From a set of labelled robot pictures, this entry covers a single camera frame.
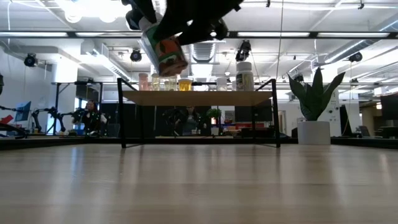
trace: shelf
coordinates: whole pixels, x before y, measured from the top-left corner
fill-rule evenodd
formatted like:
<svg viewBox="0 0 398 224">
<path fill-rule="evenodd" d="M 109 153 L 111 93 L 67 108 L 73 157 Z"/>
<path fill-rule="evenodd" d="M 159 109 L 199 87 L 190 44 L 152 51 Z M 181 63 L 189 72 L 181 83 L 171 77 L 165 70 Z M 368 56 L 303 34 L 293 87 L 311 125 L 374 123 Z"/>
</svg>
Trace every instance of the shelf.
<svg viewBox="0 0 398 224">
<path fill-rule="evenodd" d="M 258 106 L 271 91 L 123 91 L 123 96 L 142 106 Z"/>
</svg>

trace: computer monitor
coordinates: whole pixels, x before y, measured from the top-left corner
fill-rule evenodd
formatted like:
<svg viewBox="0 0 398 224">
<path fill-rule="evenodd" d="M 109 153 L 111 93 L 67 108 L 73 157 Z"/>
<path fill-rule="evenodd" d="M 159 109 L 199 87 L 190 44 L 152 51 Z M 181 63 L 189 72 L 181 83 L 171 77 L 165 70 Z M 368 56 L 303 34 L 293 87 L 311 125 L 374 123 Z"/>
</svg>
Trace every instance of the computer monitor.
<svg viewBox="0 0 398 224">
<path fill-rule="evenodd" d="M 15 122 L 18 121 L 27 121 L 30 112 L 30 104 L 31 101 L 27 103 L 19 103 L 17 105 L 17 113 L 15 115 Z"/>
<path fill-rule="evenodd" d="M 398 95 L 389 95 L 380 97 L 381 114 L 385 120 L 398 119 Z"/>
</svg>

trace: security camera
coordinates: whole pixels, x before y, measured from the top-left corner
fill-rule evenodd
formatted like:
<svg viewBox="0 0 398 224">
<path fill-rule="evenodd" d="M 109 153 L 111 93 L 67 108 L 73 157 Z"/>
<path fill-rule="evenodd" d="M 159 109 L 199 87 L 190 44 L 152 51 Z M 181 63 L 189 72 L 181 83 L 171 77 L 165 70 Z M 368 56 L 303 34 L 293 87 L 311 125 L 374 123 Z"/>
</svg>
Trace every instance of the security camera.
<svg viewBox="0 0 398 224">
<path fill-rule="evenodd" d="M 250 53 L 249 53 L 250 51 L 251 51 L 250 41 L 244 40 L 236 54 L 236 57 L 235 57 L 236 61 L 237 62 L 245 61 L 250 56 Z"/>
<path fill-rule="evenodd" d="M 304 76 L 303 74 L 299 73 L 296 75 L 292 76 L 293 80 L 295 80 L 296 82 L 304 82 Z"/>
<path fill-rule="evenodd" d="M 132 53 L 131 53 L 131 55 L 130 55 L 130 59 L 131 59 L 133 62 L 139 62 L 139 61 L 141 61 L 142 55 L 141 55 L 141 53 L 140 53 L 140 50 L 139 50 L 139 49 L 134 49 L 134 50 L 132 50 Z"/>
<path fill-rule="evenodd" d="M 362 61 L 362 58 L 363 58 L 363 56 L 362 56 L 361 52 L 357 52 L 357 53 L 351 55 L 351 56 L 348 58 L 348 60 L 349 60 L 350 62 L 360 62 L 360 61 Z"/>
<path fill-rule="evenodd" d="M 27 54 L 27 57 L 24 60 L 25 66 L 29 67 L 29 68 L 36 67 L 38 62 L 39 61 L 36 59 L 36 54 L 33 54 L 33 53 Z"/>
</svg>

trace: potted plant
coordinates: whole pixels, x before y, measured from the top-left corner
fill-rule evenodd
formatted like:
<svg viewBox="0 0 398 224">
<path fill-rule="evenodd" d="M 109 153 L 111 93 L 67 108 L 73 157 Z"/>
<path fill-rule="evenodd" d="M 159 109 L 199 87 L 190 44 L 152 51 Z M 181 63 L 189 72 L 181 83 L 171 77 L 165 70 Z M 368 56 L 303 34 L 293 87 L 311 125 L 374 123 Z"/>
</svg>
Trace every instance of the potted plant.
<svg viewBox="0 0 398 224">
<path fill-rule="evenodd" d="M 328 106 L 334 90 L 343 81 L 345 73 L 337 75 L 333 81 L 323 86 L 322 72 L 315 72 L 312 86 L 301 83 L 289 76 L 290 89 L 300 100 L 300 109 L 306 121 L 297 124 L 299 144 L 320 145 L 330 144 L 330 124 L 327 121 L 317 121 Z"/>
<path fill-rule="evenodd" d="M 221 110 L 220 109 L 210 109 L 206 113 L 207 117 L 214 118 L 216 120 L 216 127 L 211 127 L 211 135 L 217 136 L 220 131 L 220 117 Z"/>
</svg>

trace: person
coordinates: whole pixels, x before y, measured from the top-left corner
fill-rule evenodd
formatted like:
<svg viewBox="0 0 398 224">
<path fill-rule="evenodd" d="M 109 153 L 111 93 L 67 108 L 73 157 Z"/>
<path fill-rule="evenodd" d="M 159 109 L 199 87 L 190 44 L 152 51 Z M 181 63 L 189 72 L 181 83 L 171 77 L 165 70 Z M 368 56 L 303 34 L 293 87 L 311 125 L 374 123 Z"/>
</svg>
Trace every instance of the person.
<svg viewBox="0 0 398 224">
<path fill-rule="evenodd" d="M 175 122 L 175 127 L 182 124 L 182 135 L 192 135 L 192 130 L 196 130 L 200 124 L 200 115 L 195 111 L 194 106 L 187 106 L 181 112 L 182 116 Z"/>
<path fill-rule="evenodd" d="M 93 120 L 96 119 L 96 117 L 99 116 L 99 122 Z M 74 118 L 72 118 L 72 123 L 76 124 L 79 123 L 80 121 L 75 121 Z M 103 114 L 98 113 L 98 108 L 96 103 L 93 100 L 90 100 L 86 104 L 85 112 L 83 116 L 81 117 L 81 122 L 85 124 L 85 131 L 86 132 L 91 132 L 91 131 L 97 131 L 101 127 L 101 123 L 106 124 L 107 119 Z"/>
</svg>

